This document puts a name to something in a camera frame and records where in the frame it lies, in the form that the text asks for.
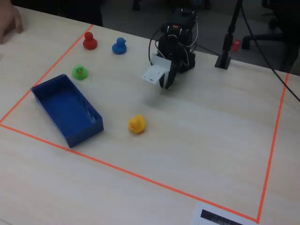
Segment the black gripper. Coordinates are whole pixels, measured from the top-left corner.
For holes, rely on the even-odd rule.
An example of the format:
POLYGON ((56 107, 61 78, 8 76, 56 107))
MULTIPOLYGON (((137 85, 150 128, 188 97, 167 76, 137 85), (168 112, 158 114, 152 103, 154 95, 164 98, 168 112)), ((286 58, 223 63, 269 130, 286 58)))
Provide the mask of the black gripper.
POLYGON ((161 36, 158 40, 158 50, 164 58, 172 62, 168 76, 163 73, 159 79, 160 87, 168 89, 175 80, 177 70, 187 68, 187 51, 175 35, 161 36))

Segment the person's right hand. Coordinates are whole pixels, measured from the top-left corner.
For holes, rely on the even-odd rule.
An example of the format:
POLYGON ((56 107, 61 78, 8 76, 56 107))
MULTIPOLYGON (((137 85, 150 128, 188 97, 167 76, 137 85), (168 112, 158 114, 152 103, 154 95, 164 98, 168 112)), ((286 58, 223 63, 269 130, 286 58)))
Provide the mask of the person's right hand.
POLYGON ((11 30, 23 32, 23 23, 18 9, 10 0, 0 1, 0 44, 4 43, 4 36, 11 30))

